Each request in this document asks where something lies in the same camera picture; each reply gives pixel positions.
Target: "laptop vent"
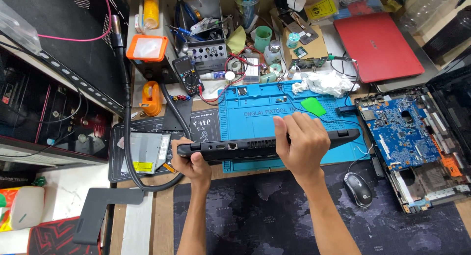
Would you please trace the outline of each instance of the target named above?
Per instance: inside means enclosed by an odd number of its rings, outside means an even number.
[[[276,140],[275,139],[267,139],[267,140],[261,140],[261,141],[255,141],[255,142],[247,142],[247,147],[249,149],[252,148],[270,148],[270,147],[275,147],[276,146]]]

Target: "multimeter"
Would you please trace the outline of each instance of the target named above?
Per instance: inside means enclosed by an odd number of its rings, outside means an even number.
[[[192,63],[192,58],[184,56],[172,61],[175,72],[180,77],[185,86],[188,95],[203,94],[204,86],[201,83],[200,76]]]

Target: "pink cable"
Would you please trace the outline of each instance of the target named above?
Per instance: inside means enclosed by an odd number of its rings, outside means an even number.
[[[88,40],[75,40],[75,39],[59,38],[59,37],[40,35],[40,34],[38,34],[38,36],[43,37],[43,38],[56,39],[56,40],[68,40],[68,41],[94,41],[94,40],[99,40],[99,39],[103,38],[104,36],[108,35],[108,33],[110,33],[110,31],[111,31],[111,8],[110,8],[110,3],[108,2],[108,0],[105,0],[105,1],[106,1],[106,6],[108,7],[109,20],[108,20],[108,30],[105,33],[103,33],[103,35],[101,35],[97,38],[88,39]]]

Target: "red laptop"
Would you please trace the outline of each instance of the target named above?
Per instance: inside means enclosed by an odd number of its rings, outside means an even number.
[[[333,25],[350,58],[357,60],[363,83],[425,72],[388,13],[339,19]]]

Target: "green cup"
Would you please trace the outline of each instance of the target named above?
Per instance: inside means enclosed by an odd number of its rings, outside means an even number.
[[[271,40],[272,31],[267,26],[260,26],[255,29],[255,49],[263,53],[265,47],[268,46]]]

